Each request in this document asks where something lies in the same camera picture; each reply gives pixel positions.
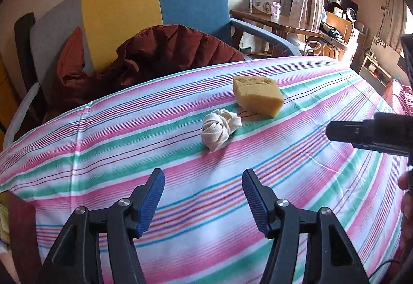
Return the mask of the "person's right hand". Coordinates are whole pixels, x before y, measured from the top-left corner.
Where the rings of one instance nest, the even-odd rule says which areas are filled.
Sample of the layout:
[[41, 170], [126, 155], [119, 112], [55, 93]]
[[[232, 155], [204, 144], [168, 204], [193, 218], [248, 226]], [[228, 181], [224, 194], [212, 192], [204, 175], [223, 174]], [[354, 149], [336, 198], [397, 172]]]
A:
[[[408, 172], [405, 172], [398, 179], [398, 187], [401, 190], [408, 190]], [[406, 192], [402, 198], [400, 204], [400, 210], [402, 212], [402, 222], [400, 225], [401, 236], [399, 248], [404, 250], [406, 245], [412, 240], [413, 227], [412, 227], [412, 195]]]

